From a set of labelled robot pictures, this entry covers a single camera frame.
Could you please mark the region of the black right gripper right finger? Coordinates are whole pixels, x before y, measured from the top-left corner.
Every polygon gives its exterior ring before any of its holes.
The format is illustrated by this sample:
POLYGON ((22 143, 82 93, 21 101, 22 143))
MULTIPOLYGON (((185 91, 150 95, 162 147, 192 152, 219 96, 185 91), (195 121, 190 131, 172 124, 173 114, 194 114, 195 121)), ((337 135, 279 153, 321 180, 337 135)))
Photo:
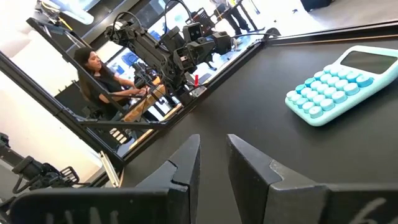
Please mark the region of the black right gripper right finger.
POLYGON ((327 189, 235 134, 226 137, 228 175, 242 224, 320 224, 327 189))

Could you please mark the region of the teal calculator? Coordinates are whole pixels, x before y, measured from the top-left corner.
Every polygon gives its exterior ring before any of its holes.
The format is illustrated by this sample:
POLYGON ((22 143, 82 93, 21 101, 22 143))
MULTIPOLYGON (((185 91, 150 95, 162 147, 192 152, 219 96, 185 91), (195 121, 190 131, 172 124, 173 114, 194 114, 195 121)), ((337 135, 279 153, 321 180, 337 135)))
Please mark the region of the teal calculator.
POLYGON ((311 126, 323 126, 398 78, 398 50, 355 45, 287 92, 285 104, 311 126))

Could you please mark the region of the person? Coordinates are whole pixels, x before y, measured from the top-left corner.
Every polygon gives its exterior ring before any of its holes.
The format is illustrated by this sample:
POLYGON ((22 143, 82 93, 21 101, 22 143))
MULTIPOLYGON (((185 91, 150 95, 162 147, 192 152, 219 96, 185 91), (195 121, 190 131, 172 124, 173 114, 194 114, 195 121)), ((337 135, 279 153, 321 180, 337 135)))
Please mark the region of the person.
POLYGON ((236 35, 240 35, 241 30, 245 30, 247 32, 250 31, 247 22, 244 20, 239 11, 234 8, 228 0, 209 0, 209 2, 215 5, 219 13, 228 11, 227 15, 224 15, 224 18, 234 29, 236 35))
MULTIPOLYGON (((112 99, 122 107, 130 105, 129 96, 143 96, 147 92, 146 88, 136 88, 132 81, 119 78, 101 61, 96 52, 89 47, 76 50, 73 58, 106 91, 116 94, 117 96, 113 96, 112 99)), ((78 71, 78 78, 83 96, 97 106, 107 120, 113 119, 119 112, 118 109, 102 93, 95 89, 94 85, 90 83, 83 72, 78 71)))

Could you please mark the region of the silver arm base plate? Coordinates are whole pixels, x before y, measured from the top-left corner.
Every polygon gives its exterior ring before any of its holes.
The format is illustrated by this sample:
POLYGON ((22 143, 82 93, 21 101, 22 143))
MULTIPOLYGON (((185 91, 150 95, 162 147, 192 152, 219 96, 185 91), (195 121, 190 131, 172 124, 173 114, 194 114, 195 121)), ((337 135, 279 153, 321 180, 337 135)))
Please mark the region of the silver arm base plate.
POLYGON ((185 77, 187 79, 187 83, 185 84, 185 87, 191 96, 199 97, 205 90, 207 90, 206 85, 202 84, 202 82, 200 81, 200 78, 198 80, 199 85, 197 87, 194 87, 195 75, 186 73, 185 77))

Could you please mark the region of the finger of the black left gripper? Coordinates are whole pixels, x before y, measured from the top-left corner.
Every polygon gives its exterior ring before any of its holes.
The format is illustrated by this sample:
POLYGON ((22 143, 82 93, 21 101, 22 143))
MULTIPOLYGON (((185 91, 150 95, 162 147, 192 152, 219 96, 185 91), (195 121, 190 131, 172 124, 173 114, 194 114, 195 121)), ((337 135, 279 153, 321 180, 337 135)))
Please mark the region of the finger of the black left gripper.
POLYGON ((161 43, 167 48, 169 52, 173 52, 184 46, 185 40, 180 35, 179 27, 175 26, 169 30, 166 34, 161 36, 161 43))
POLYGON ((213 40, 215 42, 215 53, 224 55, 231 51, 231 37, 227 32, 214 32, 213 40))

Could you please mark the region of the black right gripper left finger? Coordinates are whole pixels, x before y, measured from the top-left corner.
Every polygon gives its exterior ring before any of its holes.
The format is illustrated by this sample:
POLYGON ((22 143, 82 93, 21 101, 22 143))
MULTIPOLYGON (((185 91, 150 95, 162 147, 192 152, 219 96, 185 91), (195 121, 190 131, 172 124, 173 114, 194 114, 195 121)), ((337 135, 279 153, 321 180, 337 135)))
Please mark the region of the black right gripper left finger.
POLYGON ((150 224, 196 224, 201 142, 191 135, 157 170, 136 185, 158 198, 150 224))

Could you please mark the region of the silver aluminium profile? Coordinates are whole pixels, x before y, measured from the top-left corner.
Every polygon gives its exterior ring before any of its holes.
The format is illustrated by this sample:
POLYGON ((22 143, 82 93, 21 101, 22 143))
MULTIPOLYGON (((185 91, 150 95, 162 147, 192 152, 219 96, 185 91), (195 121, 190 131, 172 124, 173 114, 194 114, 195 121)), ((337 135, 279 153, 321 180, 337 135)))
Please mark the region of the silver aluminium profile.
POLYGON ((100 157, 103 167, 106 171, 106 174, 111 182, 111 185, 114 188, 119 188, 120 187, 120 179, 119 179, 118 174, 116 173, 111 161, 109 160, 109 157, 103 151, 99 152, 99 157, 100 157))

